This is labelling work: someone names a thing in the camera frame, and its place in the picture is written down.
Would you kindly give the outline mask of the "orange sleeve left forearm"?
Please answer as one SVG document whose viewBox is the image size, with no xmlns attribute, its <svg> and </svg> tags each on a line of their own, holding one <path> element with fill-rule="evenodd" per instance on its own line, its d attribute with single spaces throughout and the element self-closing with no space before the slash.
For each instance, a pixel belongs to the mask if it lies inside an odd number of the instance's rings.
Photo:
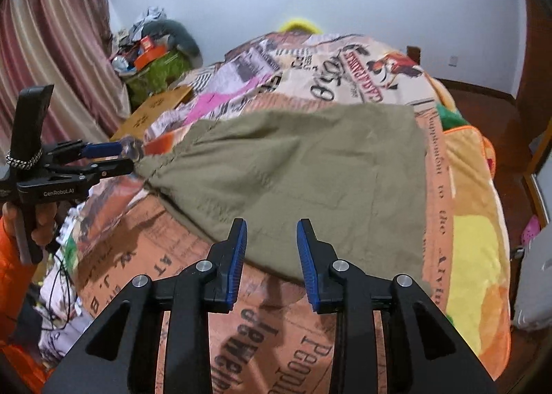
<svg viewBox="0 0 552 394">
<path fill-rule="evenodd" d="M 15 344 L 11 335 L 16 329 L 16 319 L 32 277 L 34 266 L 20 261 L 16 239 L 8 231 L 8 223 L 1 220 L 1 356 L 32 393 L 41 393 L 48 374 L 22 344 Z"/>
</svg>

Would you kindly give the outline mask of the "left hand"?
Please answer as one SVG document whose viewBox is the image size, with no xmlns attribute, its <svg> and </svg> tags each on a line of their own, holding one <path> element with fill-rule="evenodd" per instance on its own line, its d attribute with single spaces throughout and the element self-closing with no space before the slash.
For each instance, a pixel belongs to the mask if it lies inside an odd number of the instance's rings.
<svg viewBox="0 0 552 394">
<path fill-rule="evenodd" d="M 37 227 L 32 231 L 34 242 L 40 246 L 48 245 L 54 236 L 55 216 L 57 214 L 57 204 L 48 203 L 40 204 L 36 207 L 36 222 Z M 10 202 L 2 206 L 2 216 L 4 228 L 10 238 L 15 237 L 14 223 L 18 217 L 16 207 Z"/>
</svg>

